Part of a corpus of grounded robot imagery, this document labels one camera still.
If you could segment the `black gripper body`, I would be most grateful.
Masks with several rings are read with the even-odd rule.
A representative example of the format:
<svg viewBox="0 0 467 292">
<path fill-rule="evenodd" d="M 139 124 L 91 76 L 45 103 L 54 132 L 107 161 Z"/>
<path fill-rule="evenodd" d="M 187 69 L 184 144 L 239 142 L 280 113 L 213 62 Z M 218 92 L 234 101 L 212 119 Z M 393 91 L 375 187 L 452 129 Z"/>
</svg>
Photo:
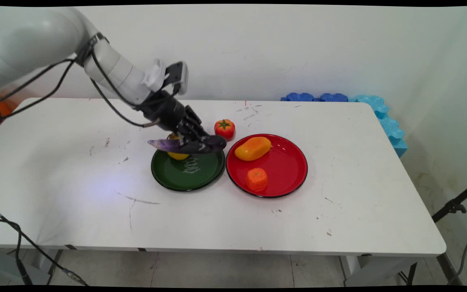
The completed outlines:
<svg viewBox="0 0 467 292">
<path fill-rule="evenodd" d="M 159 91 L 138 105 L 138 111 L 143 113 L 149 122 L 143 127 L 158 126 L 164 131 L 176 132 L 185 116 L 185 109 L 173 94 Z"/>
</svg>

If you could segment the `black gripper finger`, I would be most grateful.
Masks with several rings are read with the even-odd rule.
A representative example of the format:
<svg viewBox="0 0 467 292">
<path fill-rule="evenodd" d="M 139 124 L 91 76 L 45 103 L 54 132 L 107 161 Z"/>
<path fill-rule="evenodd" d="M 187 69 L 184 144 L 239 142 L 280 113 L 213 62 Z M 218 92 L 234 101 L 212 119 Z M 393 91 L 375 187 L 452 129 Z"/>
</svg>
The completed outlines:
<svg viewBox="0 0 467 292">
<path fill-rule="evenodd" d="M 200 122 L 181 120 L 177 127 L 178 148 L 200 148 Z"/>
<path fill-rule="evenodd" d="M 184 107 L 184 129 L 189 140 L 202 140 L 209 136 L 202 127 L 200 118 L 189 105 Z"/>
</svg>

